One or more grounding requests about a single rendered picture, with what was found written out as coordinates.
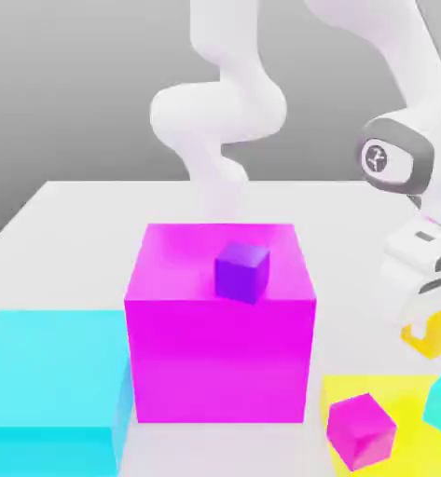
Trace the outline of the large cyan box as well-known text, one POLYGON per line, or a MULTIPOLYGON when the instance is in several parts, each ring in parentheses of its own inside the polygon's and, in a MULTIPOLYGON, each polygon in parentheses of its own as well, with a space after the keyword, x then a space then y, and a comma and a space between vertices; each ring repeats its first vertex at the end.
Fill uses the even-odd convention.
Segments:
POLYGON ((0 311, 0 477, 118 477, 132 403, 123 311, 0 311))

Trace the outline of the large yellow box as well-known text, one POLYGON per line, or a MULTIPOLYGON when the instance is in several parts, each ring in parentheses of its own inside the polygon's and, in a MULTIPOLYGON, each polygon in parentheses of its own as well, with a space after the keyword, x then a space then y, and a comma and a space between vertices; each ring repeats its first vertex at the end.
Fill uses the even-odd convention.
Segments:
POLYGON ((324 424, 332 403, 368 392, 397 425, 392 456, 355 472, 330 447, 334 477, 441 477, 441 431, 422 420, 436 379, 436 375, 325 375, 320 398, 324 424))

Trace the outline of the small magenta cube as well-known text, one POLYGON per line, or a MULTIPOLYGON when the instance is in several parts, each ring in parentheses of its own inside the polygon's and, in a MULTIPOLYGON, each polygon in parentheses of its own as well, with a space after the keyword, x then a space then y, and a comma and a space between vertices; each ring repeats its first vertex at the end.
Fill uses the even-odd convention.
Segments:
POLYGON ((330 405, 326 437, 348 471, 391 457, 397 425, 370 393, 330 405))

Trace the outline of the large magenta box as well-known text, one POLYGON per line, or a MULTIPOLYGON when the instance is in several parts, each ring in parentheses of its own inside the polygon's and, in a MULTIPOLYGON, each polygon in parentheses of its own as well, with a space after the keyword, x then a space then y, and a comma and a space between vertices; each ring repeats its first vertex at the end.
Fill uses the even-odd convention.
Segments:
POLYGON ((141 423, 300 423, 316 295, 290 224, 151 224, 124 299, 141 423), (264 246, 255 304, 218 296, 230 242, 264 246))

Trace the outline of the small purple cube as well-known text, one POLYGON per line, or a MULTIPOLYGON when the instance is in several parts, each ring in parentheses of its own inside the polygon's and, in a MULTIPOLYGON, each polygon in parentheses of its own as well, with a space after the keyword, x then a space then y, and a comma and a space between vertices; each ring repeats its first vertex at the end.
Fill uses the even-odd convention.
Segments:
POLYGON ((230 242, 214 259, 218 296, 255 304, 269 282, 270 250, 264 245, 230 242))

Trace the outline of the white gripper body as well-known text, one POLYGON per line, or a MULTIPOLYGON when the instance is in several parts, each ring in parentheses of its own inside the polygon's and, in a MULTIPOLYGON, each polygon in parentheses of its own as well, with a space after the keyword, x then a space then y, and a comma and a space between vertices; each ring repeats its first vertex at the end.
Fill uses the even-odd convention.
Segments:
POLYGON ((381 317, 424 317, 441 311, 441 272, 428 275, 395 258, 386 258, 379 272, 381 317))

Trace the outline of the small orange cube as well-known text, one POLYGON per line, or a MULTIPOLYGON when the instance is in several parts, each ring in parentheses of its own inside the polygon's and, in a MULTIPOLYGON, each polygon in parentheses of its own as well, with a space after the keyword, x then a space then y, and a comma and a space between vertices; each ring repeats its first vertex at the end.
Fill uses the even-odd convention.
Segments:
POLYGON ((418 338, 412 333, 411 325, 402 328, 401 338, 428 359, 441 356, 441 311, 428 318, 423 338, 418 338))

